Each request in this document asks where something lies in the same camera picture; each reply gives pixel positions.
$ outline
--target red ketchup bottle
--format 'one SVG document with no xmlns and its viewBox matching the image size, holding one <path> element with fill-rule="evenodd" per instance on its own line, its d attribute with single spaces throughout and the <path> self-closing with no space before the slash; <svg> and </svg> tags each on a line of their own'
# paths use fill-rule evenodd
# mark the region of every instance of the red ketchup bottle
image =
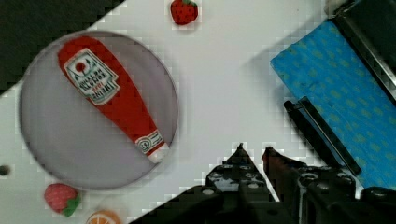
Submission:
<svg viewBox="0 0 396 224">
<path fill-rule="evenodd" d="M 163 159 L 169 146 L 127 72 L 100 41 L 88 36 L 73 39 L 64 44 L 58 58 L 64 75 L 93 106 L 152 162 Z"/>
</svg>

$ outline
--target toy strawberry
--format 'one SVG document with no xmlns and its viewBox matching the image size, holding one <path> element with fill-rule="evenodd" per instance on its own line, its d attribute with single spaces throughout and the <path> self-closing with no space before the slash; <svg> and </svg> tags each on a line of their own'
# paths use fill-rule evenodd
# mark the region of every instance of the toy strawberry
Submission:
<svg viewBox="0 0 396 224">
<path fill-rule="evenodd" d="M 198 6 L 190 0 L 175 0 L 171 4 L 171 14 L 177 25 L 186 25 L 198 17 Z"/>
<path fill-rule="evenodd" d="M 53 211 L 66 217 L 70 217 L 80 203 L 78 192 L 65 184 L 49 185 L 44 199 Z"/>
</svg>

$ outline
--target gray plate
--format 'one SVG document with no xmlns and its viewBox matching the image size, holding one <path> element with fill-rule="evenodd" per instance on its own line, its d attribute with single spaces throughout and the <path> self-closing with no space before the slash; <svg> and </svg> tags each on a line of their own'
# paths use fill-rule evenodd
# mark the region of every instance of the gray plate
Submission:
<svg viewBox="0 0 396 224">
<path fill-rule="evenodd" d="M 50 174 L 79 189 L 114 189 L 147 174 L 155 164 L 93 107 L 62 73 L 57 53 L 77 36 L 100 40 L 113 52 L 171 146 L 177 128 L 177 96 L 162 63 L 132 39 L 108 32 L 64 36 L 42 50 L 27 69 L 21 91 L 23 137 Z"/>
</svg>

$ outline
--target bottle label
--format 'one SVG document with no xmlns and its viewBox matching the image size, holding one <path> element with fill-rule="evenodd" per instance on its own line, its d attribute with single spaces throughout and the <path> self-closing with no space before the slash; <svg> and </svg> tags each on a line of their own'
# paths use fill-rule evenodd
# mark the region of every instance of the bottle label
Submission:
<svg viewBox="0 0 396 224">
<path fill-rule="evenodd" d="M 143 153 L 148 153 L 160 143 L 163 142 L 163 137 L 158 130 L 149 134 L 148 136 L 141 137 L 136 140 L 136 144 L 142 149 Z"/>
<path fill-rule="evenodd" d="M 82 49 L 64 64 L 77 89 L 95 105 L 104 105 L 120 90 L 119 78 L 89 49 Z"/>
</svg>

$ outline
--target dark background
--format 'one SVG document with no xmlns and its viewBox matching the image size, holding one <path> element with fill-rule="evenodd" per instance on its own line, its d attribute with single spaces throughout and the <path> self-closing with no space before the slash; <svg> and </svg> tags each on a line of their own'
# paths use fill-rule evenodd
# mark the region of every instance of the dark background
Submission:
<svg viewBox="0 0 396 224">
<path fill-rule="evenodd" d="M 17 83 L 40 50 L 84 30 L 123 0 L 0 0 L 0 94 Z"/>
</svg>

